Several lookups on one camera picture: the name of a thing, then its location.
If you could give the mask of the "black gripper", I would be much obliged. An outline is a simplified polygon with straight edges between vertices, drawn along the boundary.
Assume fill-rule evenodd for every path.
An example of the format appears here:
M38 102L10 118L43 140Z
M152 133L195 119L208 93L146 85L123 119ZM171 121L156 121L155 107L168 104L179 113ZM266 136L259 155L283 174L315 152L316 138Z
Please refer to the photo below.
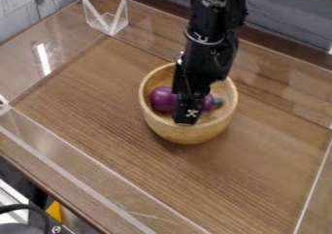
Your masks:
M239 49L239 38L227 33L223 41L208 46L190 40L175 62L172 93L176 95L174 122L194 125L203 113L206 96L215 82L224 81Z

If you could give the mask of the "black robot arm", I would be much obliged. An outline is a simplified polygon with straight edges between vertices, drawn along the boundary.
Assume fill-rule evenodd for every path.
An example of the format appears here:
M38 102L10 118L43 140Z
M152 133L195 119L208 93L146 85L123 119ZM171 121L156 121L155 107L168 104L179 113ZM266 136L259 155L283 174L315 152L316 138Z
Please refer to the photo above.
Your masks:
M176 124L194 125L215 82L224 81L239 49L236 29L248 15L247 0L191 0L184 52L172 79Z

